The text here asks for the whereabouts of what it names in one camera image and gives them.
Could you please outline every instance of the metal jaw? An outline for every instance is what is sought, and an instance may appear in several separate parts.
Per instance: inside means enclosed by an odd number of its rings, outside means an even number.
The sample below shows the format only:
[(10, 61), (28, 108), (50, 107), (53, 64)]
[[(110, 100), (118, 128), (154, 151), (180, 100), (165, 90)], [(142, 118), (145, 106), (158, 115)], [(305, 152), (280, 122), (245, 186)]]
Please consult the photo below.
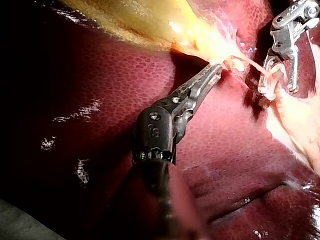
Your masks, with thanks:
[[(305, 31), (314, 28), (319, 23), (320, 7), (316, 0), (297, 0), (272, 21), (270, 35), (273, 37), (273, 46), (269, 49), (263, 62), (263, 67), (270, 71), (276, 64), (290, 60), (290, 71), (287, 83), (289, 92), (299, 91), (298, 66), (299, 49), (297, 40)], [(265, 96), (268, 90), (268, 80), (261, 74), (258, 84), (258, 93)]]
[(160, 159), (175, 164), (176, 144), (185, 136), (187, 123), (218, 83), (221, 73), (220, 64), (207, 65), (139, 114), (133, 130), (133, 162)]

